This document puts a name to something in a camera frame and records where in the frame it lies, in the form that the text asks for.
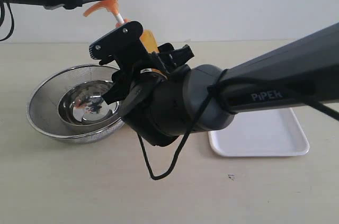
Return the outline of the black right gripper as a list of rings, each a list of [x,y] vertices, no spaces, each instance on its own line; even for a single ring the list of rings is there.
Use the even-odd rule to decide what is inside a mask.
[[[167,72],[194,57],[187,44],[174,49],[165,43],[158,50],[157,57]],[[182,78],[140,75],[132,81],[129,74],[113,73],[111,79],[113,86],[103,95],[104,101],[110,105],[124,100],[119,116],[149,144],[166,147],[183,134]]]

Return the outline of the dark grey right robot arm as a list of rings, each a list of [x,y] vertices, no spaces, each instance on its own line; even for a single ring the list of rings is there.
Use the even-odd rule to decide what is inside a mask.
[[[100,62],[119,69],[103,97],[121,102],[121,119],[153,146],[223,129],[243,112],[306,105],[338,118],[327,107],[338,101],[337,24],[229,69],[191,68],[187,45],[148,52],[141,29],[133,21],[105,37]]]

